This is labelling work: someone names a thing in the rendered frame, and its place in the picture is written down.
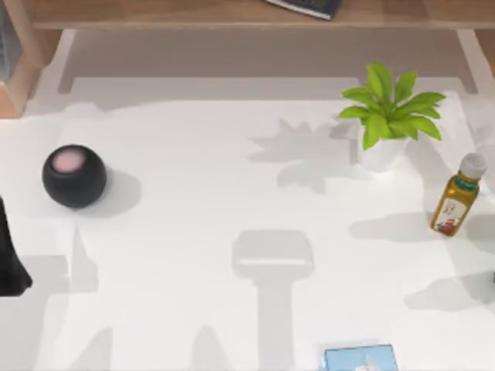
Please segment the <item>yellow bottle with white cap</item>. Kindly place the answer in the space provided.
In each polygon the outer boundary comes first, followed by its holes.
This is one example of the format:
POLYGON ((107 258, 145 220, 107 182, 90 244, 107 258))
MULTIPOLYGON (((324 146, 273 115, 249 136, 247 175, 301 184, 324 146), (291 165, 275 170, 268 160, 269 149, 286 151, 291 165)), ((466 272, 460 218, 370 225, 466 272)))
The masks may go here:
POLYGON ((462 226, 466 215, 480 192, 480 180, 487 170, 487 161, 479 153, 465 155, 458 172, 445 186, 435 209, 430 228, 447 237, 453 237, 462 226))

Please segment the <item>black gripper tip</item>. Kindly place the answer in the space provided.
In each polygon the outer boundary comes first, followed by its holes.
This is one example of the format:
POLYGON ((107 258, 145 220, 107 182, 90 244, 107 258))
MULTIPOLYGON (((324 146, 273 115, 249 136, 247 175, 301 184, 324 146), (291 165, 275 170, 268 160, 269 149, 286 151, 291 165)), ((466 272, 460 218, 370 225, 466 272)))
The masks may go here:
POLYGON ((10 234, 3 198, 0 196, 0 297, 18 297, 33 280, 19 259, 10 234))

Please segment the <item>black round speaker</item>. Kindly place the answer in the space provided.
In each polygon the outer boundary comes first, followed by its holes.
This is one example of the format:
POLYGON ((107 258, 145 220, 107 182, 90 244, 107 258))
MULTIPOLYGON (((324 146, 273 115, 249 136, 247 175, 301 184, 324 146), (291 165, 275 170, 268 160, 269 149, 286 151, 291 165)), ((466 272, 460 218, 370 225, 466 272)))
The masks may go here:
POLYGON ((45 160, 43 187, 56 203, 69 209, 83 209, 103 195, 108 171, 101 157, 84 145, 63 145, 45 160))

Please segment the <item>green plant in white pot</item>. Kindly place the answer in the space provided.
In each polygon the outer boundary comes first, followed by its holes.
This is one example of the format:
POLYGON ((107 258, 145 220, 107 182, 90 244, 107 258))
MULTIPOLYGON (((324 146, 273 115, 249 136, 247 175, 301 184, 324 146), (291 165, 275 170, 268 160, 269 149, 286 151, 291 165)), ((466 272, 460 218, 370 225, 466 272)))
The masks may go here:
POLYGON ((432 91, 413 94, 417 80, 414 71, 395 79, 379 62, 367 64, 366 70, 362 87, 342 92, 342 97, 354 104, 342 109, 338 118, 359 121, 358 162, 371 172, 386 172, 398 162, 409 141, 418 140, 421 133, 442 139, 435 122, 446 95, 432 91))

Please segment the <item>dark book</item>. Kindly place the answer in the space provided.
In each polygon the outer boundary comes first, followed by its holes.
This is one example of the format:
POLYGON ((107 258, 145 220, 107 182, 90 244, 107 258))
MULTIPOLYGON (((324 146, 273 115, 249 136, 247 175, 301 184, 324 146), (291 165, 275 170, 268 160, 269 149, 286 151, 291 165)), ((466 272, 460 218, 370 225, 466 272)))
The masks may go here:
POLYGON ((331 20, 340 7, 341 0, 265 0, 284 9, 310 15, 319 19, 331 20))

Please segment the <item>light blue tissue box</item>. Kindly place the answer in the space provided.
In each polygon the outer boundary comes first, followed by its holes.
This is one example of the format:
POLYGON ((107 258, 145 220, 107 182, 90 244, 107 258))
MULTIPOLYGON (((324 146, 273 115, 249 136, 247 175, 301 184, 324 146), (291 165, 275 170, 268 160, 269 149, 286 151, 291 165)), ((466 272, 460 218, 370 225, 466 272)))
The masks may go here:
POLYGON ((319 371, 398 371, 391 345, 363 345, 323 352, 319 371))

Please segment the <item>wooden shelf unit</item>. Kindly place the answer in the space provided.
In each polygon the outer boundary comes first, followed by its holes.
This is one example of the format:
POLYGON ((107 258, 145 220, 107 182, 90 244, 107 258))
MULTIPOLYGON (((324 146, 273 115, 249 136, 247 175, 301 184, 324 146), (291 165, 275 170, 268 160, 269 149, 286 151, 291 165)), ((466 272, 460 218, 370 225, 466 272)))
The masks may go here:
POLYGON ((330 21, 266 0, 0 0, 22 58, 0 82, 0 117, 21 117, 65 29, 472 29, 495 76, 495 0, 336 0, 330 21))

